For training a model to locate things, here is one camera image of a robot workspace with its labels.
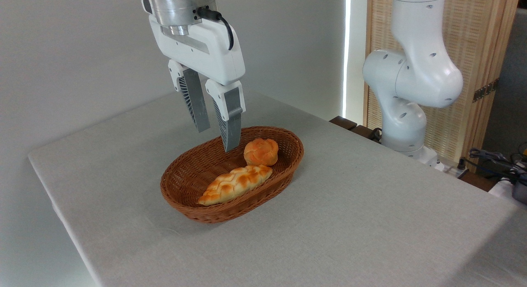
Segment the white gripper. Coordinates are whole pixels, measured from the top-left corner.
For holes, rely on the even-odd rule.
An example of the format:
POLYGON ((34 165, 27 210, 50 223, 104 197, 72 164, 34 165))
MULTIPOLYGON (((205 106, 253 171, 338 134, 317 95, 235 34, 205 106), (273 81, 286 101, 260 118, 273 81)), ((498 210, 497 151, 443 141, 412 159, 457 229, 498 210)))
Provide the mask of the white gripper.
POLYGON ((236 148, 241 137, 241 115, 245 99, 240 80, 245 63, 234 28, 234 44, 222 22, 203 19, 188 28, 188 35, 172 35, 153 15, 150 26, 163 55, 170 58, 168 68, 175 90, 182 93, 188 112, 199 133, 209 129, 210 122, 199 73, 208 77, 207 93, 213 98, 225 152, 236 148))

